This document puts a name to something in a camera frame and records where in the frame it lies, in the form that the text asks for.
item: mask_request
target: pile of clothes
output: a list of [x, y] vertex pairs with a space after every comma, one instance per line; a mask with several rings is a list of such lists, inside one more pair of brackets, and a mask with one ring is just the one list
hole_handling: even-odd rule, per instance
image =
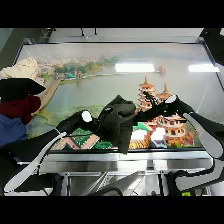
[[30, 78], [0, 80], [0, 147], [27, 139], [26, 125], [41, 106], [45, 87]]

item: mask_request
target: crumpled black garment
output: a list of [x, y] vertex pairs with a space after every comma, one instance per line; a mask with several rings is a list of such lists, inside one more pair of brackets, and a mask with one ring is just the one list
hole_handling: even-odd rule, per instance
[[98, 117], [101, 126], [109, 134], [106, 141], [118, 147], [121, 153], [127, 154], [136, 117], [135, 104], [124, 100], [120, 95], [107, 104]]
[[9, 78], [0, 80], [1, 102], [20, 100], [29, 94], [37, 95], [46, 88], [29, 78]]

